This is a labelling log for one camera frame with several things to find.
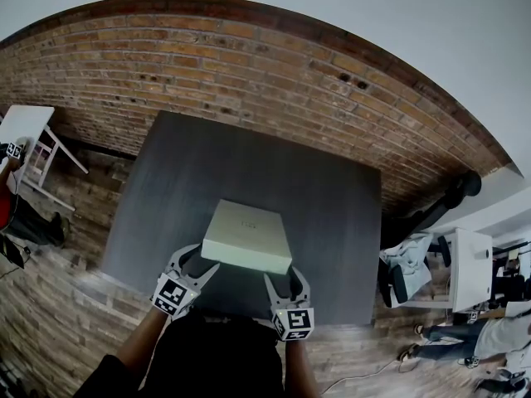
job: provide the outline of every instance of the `white table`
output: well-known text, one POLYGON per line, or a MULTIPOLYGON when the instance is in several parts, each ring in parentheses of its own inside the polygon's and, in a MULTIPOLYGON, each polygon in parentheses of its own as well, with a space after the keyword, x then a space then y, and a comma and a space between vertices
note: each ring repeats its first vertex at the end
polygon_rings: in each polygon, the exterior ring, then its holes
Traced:
POLYGON ((450 308, 454 313, 490 299, 492 288, 492 237, 455 229, 451 241, 451 279, 448 294, 432 300, 409 300, 403 307, 450 308))
MULTIPOLYGON (((42 188, 48 170, 50 169, 51 162, 56 156, 57 150, 61 148, 66 155, 83 171, 87 174, 89 171, 77 160, 74 155, 66 148, 66 146, 59 140, 59 138, 50 130, 47 123, 50 120, 51 115, 54 112, 54 108, 47 106, 21 106, 13 105, 9 108, 6 116, 3 118, 0 124, 0 143, 16 142, 19 138, 24 137, 29 141, 29 147, 26 150, 27 156, 24 165, 22 165, 17 171, 10 176, 7 180, 7 186, 12 193, 18 193, 18 188, 21 182, 25 182, 32 189, 42 193, 46 197, 52 199, 54 202, 63 205, 65 208, 75 211, 76 209, 62 201, 58 197, 53 196, 48 191, 42 188), (46 133, 53 140, 52 147, 46 146, 39 141, 42 132, 46 133), (36 152, 36 157, 33 163, 30 163, 31 155, 36 152), (40 169, 37 164, 40 158, 43 157, 43 153, 48 153, 48 157, 43 169, 40 169), (34 182, 28 177, 27 170, 31 170, 38 176, 38 181, 34 182)), ((3 170, 7 163, 7 158, 4 158, 0 162, 0 172, 3 170)))

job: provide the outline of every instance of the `wooden floor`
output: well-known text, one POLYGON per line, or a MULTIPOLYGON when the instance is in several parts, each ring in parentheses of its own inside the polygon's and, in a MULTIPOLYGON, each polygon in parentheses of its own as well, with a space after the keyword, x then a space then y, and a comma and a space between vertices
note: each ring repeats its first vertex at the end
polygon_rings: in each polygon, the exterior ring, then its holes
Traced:
MULTIPOLYGON (((71 219, 64 249, 37 248, 25 270, 0 280, 0 357, 29 391, 71 396, 106 353, 133 331, 150 302, 102 274, 98 267, 120 192, 131 162, 84 152, 89 176, 57 161, 45 187, 77 208, 62 211, 40 195, 22 195, 50 217, 71 219)), ((0 258, 0 274, 12 266, 0 258)), ((441 313, 384 308, 377 295, 374 327, 318 328, 307 342, 309 358, 324 390, 346 376, 363 376, 392 361, 397 349, 415 341, 412 325, 430 323, 441 313)), ((283 354, 283 345, 279 352, 283 354)), ((470 371, 452 363, 393 363, 382 374, 345 381, 334 397, 465 397, 485 369, 470 371)))

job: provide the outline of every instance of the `hand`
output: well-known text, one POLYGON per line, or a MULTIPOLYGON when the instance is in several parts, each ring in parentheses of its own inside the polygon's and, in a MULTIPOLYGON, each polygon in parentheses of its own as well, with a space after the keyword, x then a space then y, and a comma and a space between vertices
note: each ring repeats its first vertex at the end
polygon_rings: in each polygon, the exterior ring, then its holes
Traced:
POLYGON ((11 169, 11 171, 16 171, 21 166, 21 160, 9 157, 7 159, 7 166, 11 169))

